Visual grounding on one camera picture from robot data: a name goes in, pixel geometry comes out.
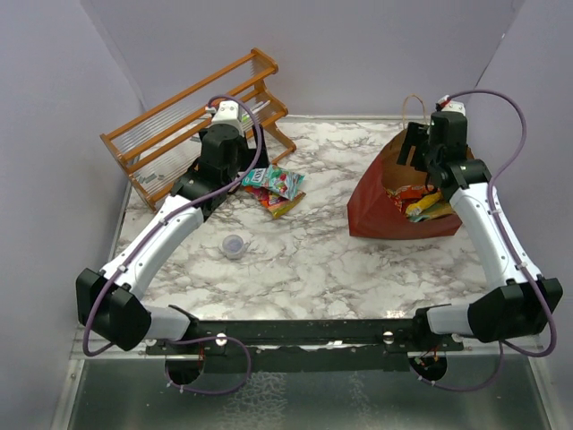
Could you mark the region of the red brown paper bag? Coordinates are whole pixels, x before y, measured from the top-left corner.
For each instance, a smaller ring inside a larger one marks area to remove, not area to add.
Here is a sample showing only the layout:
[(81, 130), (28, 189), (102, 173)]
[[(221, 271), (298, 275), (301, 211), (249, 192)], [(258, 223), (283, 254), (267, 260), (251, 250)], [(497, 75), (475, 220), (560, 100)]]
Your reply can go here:
[(396, 200), (387, 195), (386, 188), (430, 185), (426, 182), (425, 173), (397, 163), (406, 128), (406, 104), (403, 104), (401, 129), (374, 158), (347, 203), (348, 228), (352, 237), (388, 240), (449, 237), (462, 225), (455, 213), (440, 219), (413, 222), (405, 211), (408, 205), (418, 200)]

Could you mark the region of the orange fruit candy bag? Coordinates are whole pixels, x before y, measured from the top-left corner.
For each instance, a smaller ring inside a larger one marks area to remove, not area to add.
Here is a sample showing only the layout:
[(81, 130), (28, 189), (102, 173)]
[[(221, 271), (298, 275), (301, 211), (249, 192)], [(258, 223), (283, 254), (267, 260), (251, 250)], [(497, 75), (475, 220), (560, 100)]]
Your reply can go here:
[(306, 196), (306, 193), (299, 192), (293, 200), (288, 200), (262, 187), (245, 186), (244, 190), (252, 195), (272, 215), (273, 219), (291, 211)]

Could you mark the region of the teal Fox's candy bag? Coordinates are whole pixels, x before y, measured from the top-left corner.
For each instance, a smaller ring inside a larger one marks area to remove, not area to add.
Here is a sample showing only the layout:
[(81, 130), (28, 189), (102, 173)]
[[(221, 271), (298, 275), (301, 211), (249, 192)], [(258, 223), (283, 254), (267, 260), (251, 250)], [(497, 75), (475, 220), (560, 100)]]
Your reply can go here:
[(304, 175), (270, 165), (267, 168), (254, 168), (242, 180), (243, 186), (264, 188), (289, 201), (294, 200)]

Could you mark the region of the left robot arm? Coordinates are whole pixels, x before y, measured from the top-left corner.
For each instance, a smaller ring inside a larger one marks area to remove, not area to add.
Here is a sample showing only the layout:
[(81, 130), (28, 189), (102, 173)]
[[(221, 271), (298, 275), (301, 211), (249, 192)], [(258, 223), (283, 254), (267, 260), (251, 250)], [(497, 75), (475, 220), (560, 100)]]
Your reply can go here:
[(269, 165), (263, 129), (256, 125), (253, 132), (256, 146), (251, 149), (234, 125), (202, 129), (200, 157), (175, 181), (151, 222), (102, 269), (80, 273), (75, 287), (86, 356), (98, 354), (89, 346), (92, 332), (124, 351), (144, 340), (166, 340), (181, 354), (195, 348), (198, 332), (189, 314), (172, 306), (145, 306), (141, 300), (159, 269), (228, 192), (256, 167)]

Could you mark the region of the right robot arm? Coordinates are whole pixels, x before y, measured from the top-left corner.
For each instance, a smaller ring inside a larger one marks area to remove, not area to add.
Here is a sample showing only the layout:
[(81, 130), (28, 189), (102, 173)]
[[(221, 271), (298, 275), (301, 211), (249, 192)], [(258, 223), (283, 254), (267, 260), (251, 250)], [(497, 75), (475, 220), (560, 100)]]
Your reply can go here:
[(427, 125), (407, 125), (398, 155), (398, 164), (425, 173), (461, 219), (489, 288), (471, 304), (417, 310), (411, 339), (422, 350), (435, 348), (446, 334), (483, 343), (539, 334), (563, 294), (559, 281), (545, 278), (519, 243), (489, 169), (469, 155), (466, 134), (464, 114), (434, 112)]

